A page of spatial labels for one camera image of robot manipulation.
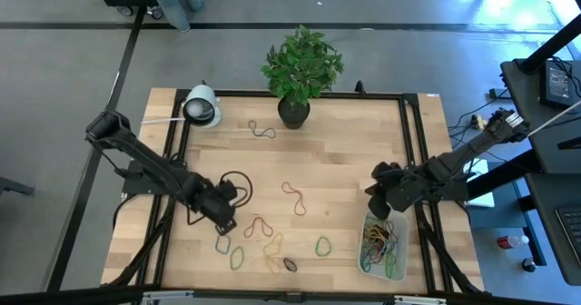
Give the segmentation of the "green leafy plant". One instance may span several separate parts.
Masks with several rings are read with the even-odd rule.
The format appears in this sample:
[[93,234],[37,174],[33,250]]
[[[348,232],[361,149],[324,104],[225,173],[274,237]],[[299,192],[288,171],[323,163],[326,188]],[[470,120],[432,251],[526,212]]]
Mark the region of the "green leafy plant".
[[342,54],[324,40],[325,34],[304,25],[285,35],[284,42],[271,47],[261,67],[271,94],[290,104],[306,106],[309,99],[330,91],[344,72]]

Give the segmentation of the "red-label plastic bottle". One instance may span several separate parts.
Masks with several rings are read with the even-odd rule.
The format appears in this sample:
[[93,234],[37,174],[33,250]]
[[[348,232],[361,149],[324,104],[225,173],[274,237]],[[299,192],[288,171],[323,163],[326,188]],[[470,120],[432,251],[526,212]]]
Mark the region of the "red-label plastic bottle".
[[526,235],[507,235],[497,238],[497,246],[500,249],[515,249],[529,244],[529,238]]

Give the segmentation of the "black power adapter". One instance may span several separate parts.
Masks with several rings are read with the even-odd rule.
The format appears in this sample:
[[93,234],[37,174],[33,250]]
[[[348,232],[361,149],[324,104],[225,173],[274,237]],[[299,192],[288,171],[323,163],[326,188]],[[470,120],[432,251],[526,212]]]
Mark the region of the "black power adapter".
[[539,73],[539,102],[542,105],[566,109],[579,100],[572,64],[553,58],[542,65]]

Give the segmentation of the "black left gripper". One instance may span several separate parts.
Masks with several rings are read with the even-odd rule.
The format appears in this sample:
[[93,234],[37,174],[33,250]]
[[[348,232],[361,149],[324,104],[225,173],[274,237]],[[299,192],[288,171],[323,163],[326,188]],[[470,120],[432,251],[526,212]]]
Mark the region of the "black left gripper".
[[231,181],[220,181],[217,186],[200,185],[195,189],[195,211],[216,223],[219,235],[227,235],[237,227],[230,201],[237,197],[236,186]]

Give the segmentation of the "grey metal leg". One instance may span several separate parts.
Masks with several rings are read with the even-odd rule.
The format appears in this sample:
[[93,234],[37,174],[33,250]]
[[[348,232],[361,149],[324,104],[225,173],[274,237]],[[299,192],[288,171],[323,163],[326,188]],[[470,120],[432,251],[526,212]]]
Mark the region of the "grey metal leg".
[[4,192],[17,192],[26,196],[32,196],[34,191],[34,187],[27,186],[20,182],[16,182],[0,176],[0,196]]

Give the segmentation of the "black keyboard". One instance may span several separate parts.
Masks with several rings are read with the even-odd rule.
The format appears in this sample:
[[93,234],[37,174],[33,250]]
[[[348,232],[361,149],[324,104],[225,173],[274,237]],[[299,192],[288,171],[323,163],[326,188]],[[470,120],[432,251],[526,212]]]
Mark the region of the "black keyboard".
[[556,216],[581,266],[581,207],[557,208]]

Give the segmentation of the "black plant pot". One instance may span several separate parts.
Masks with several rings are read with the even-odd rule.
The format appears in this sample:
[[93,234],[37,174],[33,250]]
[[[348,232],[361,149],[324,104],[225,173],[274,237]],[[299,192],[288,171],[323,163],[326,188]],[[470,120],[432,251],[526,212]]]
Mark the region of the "black plant pot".
[[286,98],[283,98],[279,101],[277,110],[283,124],[288,129],[296,130],[301,128],[307,120],[310,114],[310,104],[292,104]]

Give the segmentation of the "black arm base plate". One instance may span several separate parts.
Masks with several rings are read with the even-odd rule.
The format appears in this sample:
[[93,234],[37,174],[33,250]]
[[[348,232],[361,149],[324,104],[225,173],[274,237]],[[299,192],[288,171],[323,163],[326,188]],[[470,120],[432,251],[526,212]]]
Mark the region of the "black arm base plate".
[[178,182],[184,178],[186,167],[180,162],[165,159],[160,161],[139,162],[131,160],[126,169],[113,170],[123,178],[123,192],[127,194],[173,194],[176,187],[167,186],[166,180],[171,175]]
[[470,174],[424,164],[409,169],[407,175],[419,184],[422,201],[464,201],[468,197]]

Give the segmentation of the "black diagonal beam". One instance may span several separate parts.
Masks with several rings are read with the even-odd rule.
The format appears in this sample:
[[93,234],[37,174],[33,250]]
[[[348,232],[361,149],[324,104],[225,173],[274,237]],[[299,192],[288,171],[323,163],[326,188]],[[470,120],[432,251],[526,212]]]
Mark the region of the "black diagonal beam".
[[572,42],[580,34],[581,14],[577,15],[571,22],[560,29],[528,58],[517,62],[518,69],[524,74],[532,74],[541,64]]

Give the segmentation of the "white box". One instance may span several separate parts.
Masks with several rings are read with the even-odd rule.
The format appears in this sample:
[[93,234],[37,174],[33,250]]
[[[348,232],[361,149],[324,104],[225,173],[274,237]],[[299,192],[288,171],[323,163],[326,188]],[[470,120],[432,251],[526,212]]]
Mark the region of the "white box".
[[[488,164],[487,160],[477,158],[472,160],[471,162],[464,165],[464,173],[468,174],[468,181],[471,182],[478,178],[479,176],[488,173]],[[485,207],[485,208],[494,208],[495,201],[492,192],[488,192],[483,194],[475,199],[465,202],[466,205],[469,206],[477,206],[477,207]]]

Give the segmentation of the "white spotlight lamp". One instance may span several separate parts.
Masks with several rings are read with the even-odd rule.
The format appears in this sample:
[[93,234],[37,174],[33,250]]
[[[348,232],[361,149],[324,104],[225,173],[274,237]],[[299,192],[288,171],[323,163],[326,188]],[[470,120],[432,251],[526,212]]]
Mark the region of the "white spotlight lamp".
[[212,128],[222,119],[220,99],[209,85],[198,84],[187,93],[182,114],[191,125]]

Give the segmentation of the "clear plastic bin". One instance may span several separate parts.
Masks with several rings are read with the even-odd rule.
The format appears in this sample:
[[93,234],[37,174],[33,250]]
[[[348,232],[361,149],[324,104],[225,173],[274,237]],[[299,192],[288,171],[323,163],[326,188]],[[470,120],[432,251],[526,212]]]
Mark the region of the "clear plastic bin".
[[[364,229],[367,226],[378,224],[389,231],[389,241],[386,243],[376,243],[368,241],[364,237]],[[362,221],[359,234],[359,250],[357,266],[365,274],[384,280],[400,282],[405,280],[408,265],[409,247],[409,223],[407,217],[401,212],[392,212],[386,220],[380,220],[372,212],[367,212]],[[359,257],[362,251],[369,251],[371,255],[371,270],[364,272],[359,265]],[[397,261],[395,272],[391,279],[387,278],[384,271],[384,255],[392,252]]]

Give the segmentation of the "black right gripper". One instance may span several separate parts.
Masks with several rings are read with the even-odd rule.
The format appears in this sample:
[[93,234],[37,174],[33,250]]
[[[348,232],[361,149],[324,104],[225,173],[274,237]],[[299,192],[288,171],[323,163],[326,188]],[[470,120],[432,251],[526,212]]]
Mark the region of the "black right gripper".
[[365,189],[365,193],[370,196],[369,210],[380,220],[389,217],[391,208],[404,212],[420,201],[428,188],[425,178],[413,172],[402,175],[402,168],[396,162],[380,162],[371,172],[371,178],[375,182]]

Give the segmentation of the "black rig crossbeam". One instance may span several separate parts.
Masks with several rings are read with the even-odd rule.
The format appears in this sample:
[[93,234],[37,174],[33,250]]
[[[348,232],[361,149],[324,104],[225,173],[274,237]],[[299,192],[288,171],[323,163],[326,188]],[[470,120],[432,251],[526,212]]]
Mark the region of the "black rig crossbeam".
[[0,295],[0,305],[119,305],[142,300],[235,299],[280,301],[300,304],[306,301],[380,302],[386,305],[565,305],[563,303],[494,297],[485,293],[435,291],[426,295],[394,293],[348,293],[314,291],[180,290],[158,285],[113,286],[80,290],[57,290]]

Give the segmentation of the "black desk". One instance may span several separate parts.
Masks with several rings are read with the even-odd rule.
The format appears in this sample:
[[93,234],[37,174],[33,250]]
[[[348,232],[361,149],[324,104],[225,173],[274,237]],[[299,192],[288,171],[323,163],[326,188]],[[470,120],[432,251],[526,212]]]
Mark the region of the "black desk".
[[[538,74],[522,73],[514,61],[504,62],[500,68],[520,116],[532,129],[558,114],[558,110],[539,103]],[[558,145],[578,137],[581,137],[581,118],[533,134],[529,141],[542,172],[525,175],[562,276],[573,286],[581,286],[581,255],[574,252],[557,211],[569,207],[581,209],[581,148],[560,150]]]

